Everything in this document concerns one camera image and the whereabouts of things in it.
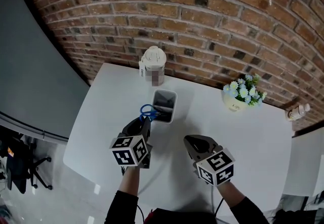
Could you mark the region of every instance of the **white flower pot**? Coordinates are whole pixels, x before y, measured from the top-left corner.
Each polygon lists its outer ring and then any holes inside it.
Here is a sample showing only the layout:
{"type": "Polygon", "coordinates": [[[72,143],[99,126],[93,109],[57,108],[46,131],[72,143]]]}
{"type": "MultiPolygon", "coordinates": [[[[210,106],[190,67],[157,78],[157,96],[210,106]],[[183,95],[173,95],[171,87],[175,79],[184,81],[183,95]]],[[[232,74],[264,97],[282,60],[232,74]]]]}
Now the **white flower pot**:
{"type": "Polygon", "coordinates": [[[230,95],[223,92],[223,102],[226,107],[232,112],[237,112],[246,109],[249,105],[231,97],[230,95]]]}

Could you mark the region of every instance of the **blue scissors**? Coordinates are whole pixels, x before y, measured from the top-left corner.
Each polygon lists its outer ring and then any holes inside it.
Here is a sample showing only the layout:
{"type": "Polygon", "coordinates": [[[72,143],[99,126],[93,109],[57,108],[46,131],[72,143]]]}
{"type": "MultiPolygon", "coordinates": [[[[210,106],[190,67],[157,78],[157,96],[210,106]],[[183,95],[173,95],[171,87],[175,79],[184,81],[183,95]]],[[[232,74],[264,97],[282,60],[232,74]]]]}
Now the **blue scissors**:
{"type": "Polygon", "coordinates": [[[160,113],[154,109],[154,107],[150,104],[143,105],[140,109],[141,115],[140,120],[143,122],[143,117],[146,116],[150,119],[150,122],[152,122],[155,118],[157,118],[160,113]],[[145,107],[150,107],[150,111],[143,112],[145,107]]]}

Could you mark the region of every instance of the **gray panel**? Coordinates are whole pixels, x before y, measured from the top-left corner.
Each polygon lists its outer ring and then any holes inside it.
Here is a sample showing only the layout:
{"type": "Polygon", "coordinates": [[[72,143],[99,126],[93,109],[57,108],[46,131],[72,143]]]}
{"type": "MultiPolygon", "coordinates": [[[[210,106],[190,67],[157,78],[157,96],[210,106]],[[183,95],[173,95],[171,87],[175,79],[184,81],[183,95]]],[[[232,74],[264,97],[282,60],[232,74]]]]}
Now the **gray panel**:
{"type": "Polygon", "coordinates": [[[0,112],[69,137],[88,85],[55,49],[24,0],[0,1],[0,112]]]}

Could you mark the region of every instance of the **person's arm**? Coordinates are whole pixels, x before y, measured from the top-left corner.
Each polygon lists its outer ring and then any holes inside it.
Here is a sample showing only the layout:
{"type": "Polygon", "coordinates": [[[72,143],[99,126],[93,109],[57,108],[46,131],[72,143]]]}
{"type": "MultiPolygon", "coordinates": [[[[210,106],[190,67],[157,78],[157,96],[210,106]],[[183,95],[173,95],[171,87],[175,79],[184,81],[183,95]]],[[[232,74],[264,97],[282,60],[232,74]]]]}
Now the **person's arm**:
{"type": "Polygon", "coordinates": [[[230,207],[239,224],[269,224],[262,211],[231,182],[225,182],[218,186],[217,189],[230,207]]]}
{"type": "Polygon", "coordinates": [[[105,224],[133,224],[135,222],[139,181],[140,168],[134,166],[128,167],[115,198],[111,203],[105,224]]]}

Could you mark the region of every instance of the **black chair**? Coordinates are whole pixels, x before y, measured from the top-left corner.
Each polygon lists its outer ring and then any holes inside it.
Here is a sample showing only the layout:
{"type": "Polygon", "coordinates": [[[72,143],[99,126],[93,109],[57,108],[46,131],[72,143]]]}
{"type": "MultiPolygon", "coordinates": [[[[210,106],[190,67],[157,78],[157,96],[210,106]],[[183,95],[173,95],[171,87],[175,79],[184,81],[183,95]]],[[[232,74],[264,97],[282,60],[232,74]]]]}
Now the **black chair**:
{"type": "Polygon", "coordinates": [[[8,158],[6,171],[8,175],[7,186],[11,190],[12,183],[16,185],[18,190],[24,194],[26,192],[27,179],[30,179],[31,186],[38,188],[34,184],[34,175],[40,181],[40,183],[47,189],[52,190],[51,185],[46,185],[40,175],[37,173],[38,166],[45,161],[51,162],[50,157],[45,157],[34,163],[34,149],[36,148],[35,143],[26,145],[22,140],[7,137],[6,143],[8,145],[8,158]]]}

